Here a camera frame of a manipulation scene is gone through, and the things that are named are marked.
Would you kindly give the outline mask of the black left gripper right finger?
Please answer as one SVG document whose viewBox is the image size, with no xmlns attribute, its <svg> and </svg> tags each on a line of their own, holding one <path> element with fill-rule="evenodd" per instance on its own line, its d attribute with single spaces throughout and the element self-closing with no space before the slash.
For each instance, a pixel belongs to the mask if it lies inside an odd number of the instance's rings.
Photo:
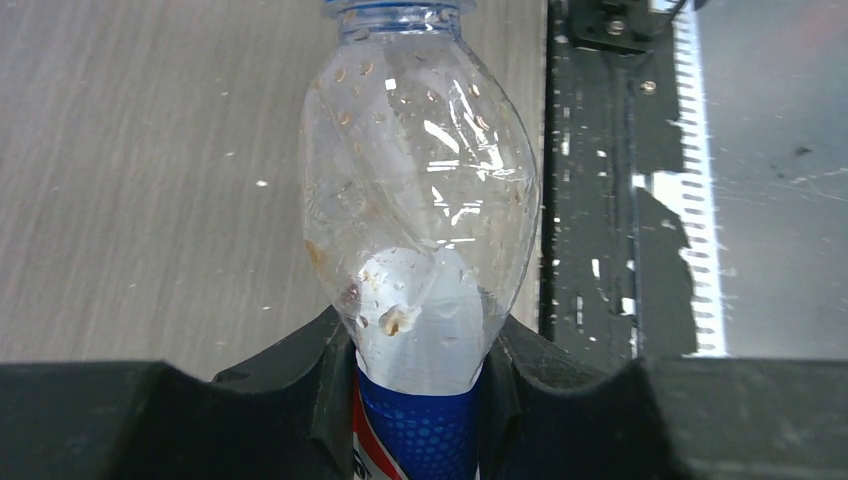
<svg viewBox="0 0 848 480">
<path fill-rule="evenodd" d="M 843 361 L 640 358 L 600 371 L 509 320 L 484 363 L 486 479 L 843 479 Z"/>
</svg>

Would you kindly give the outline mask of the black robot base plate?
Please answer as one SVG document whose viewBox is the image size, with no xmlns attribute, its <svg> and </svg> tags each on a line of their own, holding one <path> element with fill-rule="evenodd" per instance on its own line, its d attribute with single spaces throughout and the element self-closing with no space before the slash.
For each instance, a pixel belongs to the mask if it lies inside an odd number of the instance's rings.
<svg viewBox="0 0 848 480">
<path fill-rule="evenodd" d="M 540 334 L 600 369 L 696 352 L 683 221 L 651 192 L 684 169 L 681 1 L 548 5 Z"/>
</svg>

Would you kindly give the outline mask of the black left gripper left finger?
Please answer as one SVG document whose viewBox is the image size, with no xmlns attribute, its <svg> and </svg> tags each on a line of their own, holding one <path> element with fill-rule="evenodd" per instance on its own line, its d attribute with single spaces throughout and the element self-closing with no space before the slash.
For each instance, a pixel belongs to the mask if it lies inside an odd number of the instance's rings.
<svg viewBox="0 0 848 480">
<path fill-rule="evenodd" d="M 349 479 L 353 345 L 326 310 L 203 381 L 163 361 L 1 368 L 5 479 Z"/>
</svg>

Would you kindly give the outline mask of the clear bottle blue label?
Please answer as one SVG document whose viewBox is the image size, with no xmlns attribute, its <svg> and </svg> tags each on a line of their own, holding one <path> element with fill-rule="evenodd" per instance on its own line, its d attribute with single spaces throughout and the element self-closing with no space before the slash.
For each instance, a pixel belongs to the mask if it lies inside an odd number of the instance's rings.
<svg viewBox="0 0 848 480">
<path fill-rule="evenodd" d="M 485 359 L 524 281 L 538 167 L 463 38 L 470 1 L 328 1 L 302 109 L 302 228 L 355 347 L 359 479 L 478 479 Z"/>
</svg>

